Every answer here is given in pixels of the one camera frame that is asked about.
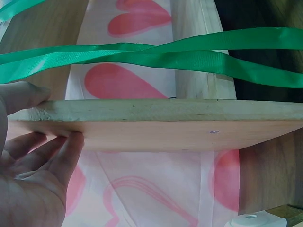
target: pink heart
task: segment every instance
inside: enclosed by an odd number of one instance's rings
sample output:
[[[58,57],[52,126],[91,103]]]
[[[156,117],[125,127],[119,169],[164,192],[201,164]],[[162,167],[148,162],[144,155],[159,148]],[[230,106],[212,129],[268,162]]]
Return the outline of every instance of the pink heart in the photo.
[[[75,171],[71,175],[71,180],[67,187],[66,193],[66,216],[69,216],[74,209],[83,194],[84,187],[86,184],[86,177],[84,176],[81,169],[76,166]]]
[[[214,161],[214,172],[210,176],[211,192],[224,207],[238,212],[240,169],[239,151],[231,150],[219,154]]]
[[[91,68],[84,83],[86,89],[100,99],[166,98],[133,72],[110,63]]]
[[[128,4],[125,2],[126,0],[118,1],[117,7],[129,13],[113,18],[108,24],[108,32],[113,37],[130,37],[171,22],[169,13],[154,1],[132,0]]]

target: pink line pattern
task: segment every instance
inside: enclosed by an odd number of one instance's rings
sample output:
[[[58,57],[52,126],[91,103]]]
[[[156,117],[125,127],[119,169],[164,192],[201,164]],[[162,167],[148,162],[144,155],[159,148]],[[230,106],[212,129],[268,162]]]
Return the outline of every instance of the pink line pattern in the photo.
[[[153,197],[159,203],[168,207],[172,211],[179,214],[185,220],[189,222],[189,227],[197,227],[198,220],[182,209],[176,202],[173,201],[163,190],[161,190],[154,183],[139,176],[124,176],[113,180],[105,189],[103,194],[103,203],[108,212],[113,218],[105,225],[105,227],[116,227],[120,222],[120,218],[114,210],[112,204],[112,196],[114,191],[120,187],[131,187],[138,189],[147,195]]]

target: screw hole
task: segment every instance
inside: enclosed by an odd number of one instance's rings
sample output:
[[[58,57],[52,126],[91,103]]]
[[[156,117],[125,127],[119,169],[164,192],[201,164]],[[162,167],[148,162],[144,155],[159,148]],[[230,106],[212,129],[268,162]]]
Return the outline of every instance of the screw hole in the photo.
[[[257,217],[256,215],[252,214],[252,215],[246,216],[245,218],[247,218],[247,219],[253,219],[253,218],[256,218],[256,217]]]

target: hand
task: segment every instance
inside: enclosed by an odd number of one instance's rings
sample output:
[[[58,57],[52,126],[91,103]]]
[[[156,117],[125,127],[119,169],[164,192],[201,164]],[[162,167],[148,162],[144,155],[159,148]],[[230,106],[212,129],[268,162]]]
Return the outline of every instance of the hand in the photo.
[[[1,227],[60,227],[63,223],[67,186],[84,145],[82,133],[44,145],[46,136],[39,133],[5,142],[7,115],[34,107],[49,96],[48,89],[26,82],[0,85]]]

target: wooden frame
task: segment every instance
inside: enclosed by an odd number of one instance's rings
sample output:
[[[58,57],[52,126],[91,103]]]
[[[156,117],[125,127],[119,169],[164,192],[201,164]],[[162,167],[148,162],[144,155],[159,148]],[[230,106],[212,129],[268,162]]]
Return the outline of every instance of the wooden frame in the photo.
[[[214,7],[213,0],[207,1],[208,7]],[[184,23],[181,31],[174,27],[175,39],[221,29],[211,23],[217,14],[199,10],[203,2],[172,1],[176,23]],[[0,53],[76,44],[87,3],[88,0],[46,1],[17,15],[0,43]],[[185,10],[176,17],[180,7]],[[26,80],[55,90],[52,99],[63,99],[69,67],[40,74]],[[86,150],[210,151],[244,148],[303,127],[303,104],[235,100],[233,80],[229,77],[178,71],[176,81],[179,98],[204,100],[46,102],[10,116],[8,138],[28,131],[64,136],[81,131],[87,138]]]

